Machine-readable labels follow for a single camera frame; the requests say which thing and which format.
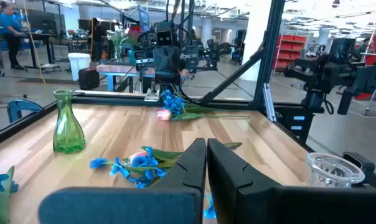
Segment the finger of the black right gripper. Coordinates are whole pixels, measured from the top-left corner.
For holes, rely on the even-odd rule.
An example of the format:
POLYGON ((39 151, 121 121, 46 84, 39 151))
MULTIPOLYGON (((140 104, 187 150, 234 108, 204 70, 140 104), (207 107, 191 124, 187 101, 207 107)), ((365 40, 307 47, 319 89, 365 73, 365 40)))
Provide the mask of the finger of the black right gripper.
POLYGON ((156 72, 165 71, 167 65, 167 55, 164 51, 164 48, 154 49, 154 63, 156 72))
POLYGON ((172 46, 166 49, 167 51, 167 66, 170 72, 177 72, 180 64, 180 49, 172 46))

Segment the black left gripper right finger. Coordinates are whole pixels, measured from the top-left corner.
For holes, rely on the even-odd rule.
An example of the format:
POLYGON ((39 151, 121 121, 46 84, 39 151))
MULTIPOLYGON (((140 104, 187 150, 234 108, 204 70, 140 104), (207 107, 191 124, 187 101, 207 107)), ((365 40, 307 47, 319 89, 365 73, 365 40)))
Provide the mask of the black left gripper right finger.
POLYGON ((285 186, 217 139, 207 147, 219 223, 376 223, 376 189, 285 186))

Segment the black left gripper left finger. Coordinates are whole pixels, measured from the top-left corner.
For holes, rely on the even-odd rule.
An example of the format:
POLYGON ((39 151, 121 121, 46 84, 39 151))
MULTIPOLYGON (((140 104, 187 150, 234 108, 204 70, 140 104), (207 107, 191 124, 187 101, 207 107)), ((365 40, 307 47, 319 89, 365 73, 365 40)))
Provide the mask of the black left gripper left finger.
POLYGON ((176 165, 145 189, 67 187, 41 201, 40 223, 201 223, 207 145, 197 138, 176 165))

